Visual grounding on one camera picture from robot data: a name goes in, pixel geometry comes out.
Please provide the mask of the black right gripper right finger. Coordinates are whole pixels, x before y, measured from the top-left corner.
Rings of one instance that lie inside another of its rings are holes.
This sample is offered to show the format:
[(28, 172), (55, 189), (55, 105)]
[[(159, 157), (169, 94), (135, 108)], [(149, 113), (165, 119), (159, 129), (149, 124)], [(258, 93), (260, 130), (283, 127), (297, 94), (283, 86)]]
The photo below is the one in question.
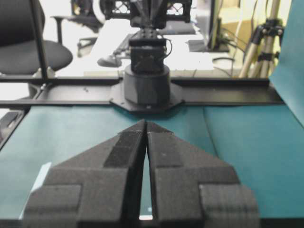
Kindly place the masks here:
[(160, 228), (257, 228), (252, 191), (233, 166), (147, 123), (152, 212)]

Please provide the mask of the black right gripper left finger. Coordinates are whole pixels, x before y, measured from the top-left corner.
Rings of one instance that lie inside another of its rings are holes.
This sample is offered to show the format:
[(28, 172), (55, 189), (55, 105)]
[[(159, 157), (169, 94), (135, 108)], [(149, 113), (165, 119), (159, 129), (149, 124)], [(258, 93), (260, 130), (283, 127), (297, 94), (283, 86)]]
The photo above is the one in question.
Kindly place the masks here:
[(132, 228), (139, 222), (145, 121), (52, 167), (33, 191), (25, 228)]

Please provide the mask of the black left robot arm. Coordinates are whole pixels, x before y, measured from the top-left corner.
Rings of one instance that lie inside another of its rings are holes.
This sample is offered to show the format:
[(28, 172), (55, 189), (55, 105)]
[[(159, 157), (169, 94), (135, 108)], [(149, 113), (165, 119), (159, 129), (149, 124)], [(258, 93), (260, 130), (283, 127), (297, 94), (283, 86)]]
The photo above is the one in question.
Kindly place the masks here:
[(129, 39), (131, 63), (125, 69), (124, 97), (137, 105), (160, 107), (170, 103), (170, 70), (164, 60), (167, 39), (157, 32), (168, 21), (190, 22), (190, 0), (123, 0), (127, 12), (121, 12), (116, 0), (103, 0), (106, 20), (128, 19), (137, 35)]

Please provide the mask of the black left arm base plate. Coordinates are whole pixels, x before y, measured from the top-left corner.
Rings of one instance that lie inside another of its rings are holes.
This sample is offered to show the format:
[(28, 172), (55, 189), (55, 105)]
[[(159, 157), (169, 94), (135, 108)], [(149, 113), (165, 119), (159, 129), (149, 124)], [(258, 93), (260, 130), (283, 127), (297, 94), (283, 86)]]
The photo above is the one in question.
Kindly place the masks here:
[(123, 83), (120, 82), (111, 86), (110, 103), (121, 107), (132, 113), (160, 113), (172, 109), (179, 104), (184, 103), (183, 88), (179, 85), (171, 83), (170, 100), (166, 104), (151, 105), (151, 104), (136, 104), (127, 100), (124, 96)]

